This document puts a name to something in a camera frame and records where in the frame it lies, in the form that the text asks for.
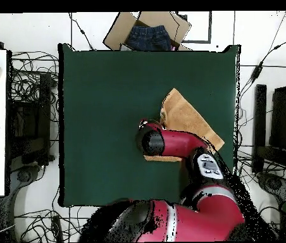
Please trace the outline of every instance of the jeans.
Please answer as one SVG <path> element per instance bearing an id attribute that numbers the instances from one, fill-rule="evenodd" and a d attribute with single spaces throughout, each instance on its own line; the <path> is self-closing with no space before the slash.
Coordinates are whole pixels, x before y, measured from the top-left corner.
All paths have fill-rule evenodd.
<path id="1" fill-rule="evenodd" d="M 136 51 L 170 51 L 170 36 L 163 25 L 133 26 L 126 45 Z"/>

